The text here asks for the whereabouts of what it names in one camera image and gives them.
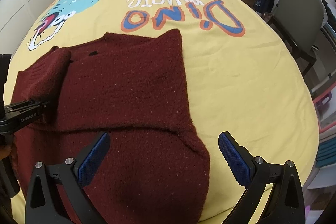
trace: bed cover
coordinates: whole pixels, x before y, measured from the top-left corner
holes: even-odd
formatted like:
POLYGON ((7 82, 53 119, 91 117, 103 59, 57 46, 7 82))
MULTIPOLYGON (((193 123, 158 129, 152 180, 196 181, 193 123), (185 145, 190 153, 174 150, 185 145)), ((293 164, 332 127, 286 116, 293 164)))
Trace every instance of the bed cover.
MULTIPOLYGON (((12 59, 5 103, 17 72, 54 45, 82 44, 105 32, 158 37, 173 28, 182 34, 191 117, 210 153, 200 222, 222 223, 244 192, 218 148, 223 131, 267 162, 293 160, 303 184, 318 148, 309 91, 281 39, 240 0, 55 0, 12 59)), ((251 223, 263 210, 267 189, 251 223)), ((21 221, 22 196, 12 203, 21 221)))

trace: red knit sweater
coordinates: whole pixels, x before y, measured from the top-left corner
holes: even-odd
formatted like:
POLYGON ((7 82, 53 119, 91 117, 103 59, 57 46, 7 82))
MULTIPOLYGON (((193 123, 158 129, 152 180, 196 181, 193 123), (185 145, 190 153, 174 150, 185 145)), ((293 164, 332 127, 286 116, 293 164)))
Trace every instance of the red knit sweater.
POLYGON ((84 190, 108 223, 198 222, 210 161, 189 113, 178 30, 158 38, 107 33, 53 47, 19 72, 12 102, 27 99, 53 99, 58 107, 16 133, 25 195, 36 162, 61 163, 105 130, 111 148, 84 190))

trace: chair back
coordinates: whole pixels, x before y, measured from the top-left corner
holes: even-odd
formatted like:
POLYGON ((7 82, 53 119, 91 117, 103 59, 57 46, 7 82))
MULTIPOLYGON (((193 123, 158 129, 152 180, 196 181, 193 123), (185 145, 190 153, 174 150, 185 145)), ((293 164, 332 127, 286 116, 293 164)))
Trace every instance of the chair back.
POLYGON ((274 14, 298 48, 307 53, 322 26, 323 16, 321 0, 279 0, 274 14))

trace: metal screw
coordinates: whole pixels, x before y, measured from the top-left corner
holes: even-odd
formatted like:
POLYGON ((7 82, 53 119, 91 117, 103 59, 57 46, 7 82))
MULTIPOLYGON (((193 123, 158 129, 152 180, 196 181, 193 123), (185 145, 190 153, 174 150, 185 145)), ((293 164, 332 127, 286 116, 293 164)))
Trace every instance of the metal screw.
POLYGON ((264 162, 264 159, 262 157, 255 157, 254 160, 258 164, 262 164, 264 162))
POLYGON ((294 167, 294 163, 293 163, 291 160, 288 160, 288 161, 287 161, 287 165, 288 165, 289 167, 294 167))
POLYGON ((74 162, 73 158, 67 158, 67 159, 65 160, 65 163, 66 163, 67 165, 72 164, 73 162, 74 162))
POLYGON ((43 163, 41 161, 39 161, 38 163, 35 164, 36 168, 40 168, 43 165, 43 163))

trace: shopping bag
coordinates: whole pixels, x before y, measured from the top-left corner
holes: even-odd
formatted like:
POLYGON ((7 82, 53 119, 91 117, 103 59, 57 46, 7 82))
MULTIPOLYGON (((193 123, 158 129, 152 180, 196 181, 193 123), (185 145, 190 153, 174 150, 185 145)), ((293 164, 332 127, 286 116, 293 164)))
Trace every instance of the shopping bag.
POLYGON ((256 0, 253 8, 261 14, 270 13, 274 6, 274 0, 256 0))

